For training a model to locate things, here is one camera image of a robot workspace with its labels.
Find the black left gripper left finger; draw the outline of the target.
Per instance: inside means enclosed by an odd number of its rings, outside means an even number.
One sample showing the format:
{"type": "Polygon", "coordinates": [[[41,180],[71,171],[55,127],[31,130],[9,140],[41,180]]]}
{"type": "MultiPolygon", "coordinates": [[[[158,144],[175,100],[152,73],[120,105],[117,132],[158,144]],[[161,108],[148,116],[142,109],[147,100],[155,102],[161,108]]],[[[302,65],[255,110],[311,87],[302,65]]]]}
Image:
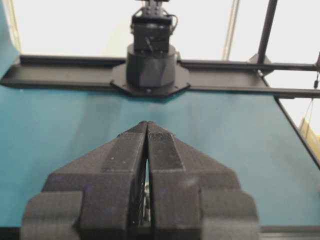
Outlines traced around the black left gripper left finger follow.
{"type": "Polygon", "coordinates": [[[147,123],[50,173],[24,210],[22,240],[126,240],[141,221],[147,123]]]}

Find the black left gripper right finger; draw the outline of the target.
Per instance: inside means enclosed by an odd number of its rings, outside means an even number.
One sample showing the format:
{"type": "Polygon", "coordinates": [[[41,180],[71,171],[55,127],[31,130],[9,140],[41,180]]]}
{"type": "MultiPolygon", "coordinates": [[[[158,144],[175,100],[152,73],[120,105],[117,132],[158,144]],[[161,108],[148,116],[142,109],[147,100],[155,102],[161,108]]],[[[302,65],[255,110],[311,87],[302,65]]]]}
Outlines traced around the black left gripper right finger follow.
{"type": "Polygon", "coordinates": [[[234,170],[154,122],[147,143],[155,239],[258,239],[255,201],[234,170]]]}

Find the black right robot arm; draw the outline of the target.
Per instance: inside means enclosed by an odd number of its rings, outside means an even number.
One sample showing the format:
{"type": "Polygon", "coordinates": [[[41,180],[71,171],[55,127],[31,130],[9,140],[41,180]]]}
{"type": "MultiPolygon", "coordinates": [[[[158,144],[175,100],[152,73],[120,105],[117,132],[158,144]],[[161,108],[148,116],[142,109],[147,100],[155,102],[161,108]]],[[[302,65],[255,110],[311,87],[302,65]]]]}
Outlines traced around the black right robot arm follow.
{"type": "Polygon", "coordinates": [[[133,43],[127,47],[126,79],[136,88],[158,89],[175,82],[176,50],[170,37],[178,22],[163,3],[146,0],[131,17],[133,43]]]}

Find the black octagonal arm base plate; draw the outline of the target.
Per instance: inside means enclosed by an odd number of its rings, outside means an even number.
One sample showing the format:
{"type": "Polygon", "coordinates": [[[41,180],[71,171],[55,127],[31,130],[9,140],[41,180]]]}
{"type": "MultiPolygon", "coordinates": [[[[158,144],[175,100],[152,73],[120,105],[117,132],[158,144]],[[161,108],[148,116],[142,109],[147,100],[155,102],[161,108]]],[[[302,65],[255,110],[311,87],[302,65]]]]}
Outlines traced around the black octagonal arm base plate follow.
{"type": "Polygon", "coordinates": [[[121,64],[112,69],[111,82],[113,87],[134,97],[168,97],[191,85],[190,72],[176,65],[174,69],[154,70],[145,69],[142,74],[127,69],[121,64]]]}

